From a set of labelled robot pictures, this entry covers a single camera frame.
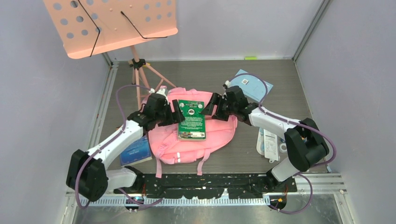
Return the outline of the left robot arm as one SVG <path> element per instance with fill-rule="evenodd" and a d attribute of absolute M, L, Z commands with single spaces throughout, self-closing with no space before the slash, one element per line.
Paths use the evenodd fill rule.
<path fill-rule="evenodd" d="M 140 192 L 143 180 L 135 168 L 108 170 L 108 167 L 128 146 L 156 126 L 169 126 L 184 120 L 178 100 L 169 100 L 159 92 L 149 95 L 142 109 L 126 117 L 121 127 L 107 139 L 87 151 L 78 149 L 72 154 L 66 185 L 75 191 L 76 197 L 83 196 L 90 202 L 118 188 Z"/>

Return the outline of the clear tape roll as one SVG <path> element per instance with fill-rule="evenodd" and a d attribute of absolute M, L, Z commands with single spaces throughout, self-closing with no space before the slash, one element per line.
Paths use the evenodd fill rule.
<path fill-rule="evenodd" d="M 279 151 L 280 151 L 281 153 L 287 153 L 287 146 L 286 146 L 286 143 L 281 143 L 281 144 L 279 144 Z"/>

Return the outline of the green tape strip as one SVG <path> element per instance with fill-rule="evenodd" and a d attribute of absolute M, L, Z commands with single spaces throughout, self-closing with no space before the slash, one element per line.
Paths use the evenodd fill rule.
<path fill-rule="evenodd" d="M 246 57 L 244 57 L 244 60 L 257 60 L 257 57 L 255 57 L 255 56 L 246 56 Z"/>

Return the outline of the blue orange paperback book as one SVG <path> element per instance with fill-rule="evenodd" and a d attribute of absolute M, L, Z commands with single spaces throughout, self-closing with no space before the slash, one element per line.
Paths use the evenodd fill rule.
<path fill-rule="evenodd" d="M 132 166 L 152 159 L 151 149 L 147 136 L 143 136 L 134 143 L 130 144 L 120 154 L 121 166 Z"/>

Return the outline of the pink music stand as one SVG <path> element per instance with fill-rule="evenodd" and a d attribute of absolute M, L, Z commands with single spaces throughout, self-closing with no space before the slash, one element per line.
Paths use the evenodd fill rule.
<path fill-rule="evenodd" d="M 174 84 L 137 55 L 140 43 L 178 32 L 174 0 L 46 0 L 44 4 L 71 59 L 81 59 L 129 47 L 133 80 L 150 87 L 143 67 Z"/>

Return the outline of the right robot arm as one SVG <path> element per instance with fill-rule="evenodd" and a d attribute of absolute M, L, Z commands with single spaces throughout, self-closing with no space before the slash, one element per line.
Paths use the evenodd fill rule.
<path fill-rule="evenodd" d="M 201 114 L 222 121 L 233 115 L 238 121 L 270 131 L 285 141 L 287 158 L 266 173 L 271 191 L 279 191 L 285 180 L 314 167 L 329 154 L 329 147 L 312 119 L 289 119 L 256 102 L 250 103 L 238 86 L 227 88 L 223 95 L 212 94 Z"/>

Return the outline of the green paperback book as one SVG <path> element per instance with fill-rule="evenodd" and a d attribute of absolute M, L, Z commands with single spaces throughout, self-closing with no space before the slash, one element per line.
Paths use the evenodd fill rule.
<path fill-rule="evenodd" d="M 177 137 L 185 141 L 206 140 L 203 101 L 179 100 L 179 108 L 185 120 L 178 124 Z"/>

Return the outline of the pink student backpack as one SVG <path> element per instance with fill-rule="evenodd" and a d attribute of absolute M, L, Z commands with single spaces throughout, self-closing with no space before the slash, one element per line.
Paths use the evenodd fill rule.
<path fill-rule="evenodd" d="M 182 140 L 178 138 L 178 124 L 156 126 L 148 132 L 148 142 L 156 158 L 156 177 L 162 177 L 162 165 L 191 163 L 202 159 L 197 167 L 197 175 L 202 175 L 202 166 L 214 151 L 228 144 L 235 134 L 238 120 L 230 116 L 228 121 L 205 117 L 205 140 Z"/>

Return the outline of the white packaged toothbrush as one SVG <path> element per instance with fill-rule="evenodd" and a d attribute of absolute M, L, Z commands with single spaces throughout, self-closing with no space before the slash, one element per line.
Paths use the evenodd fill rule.
<path fill-rule="evenodd" d="M 260 128 L 258 132 L 256 150 L 260 155 L 268 159 L 269 163 L 280 160 L 277 135 L 263 128 Z"/>

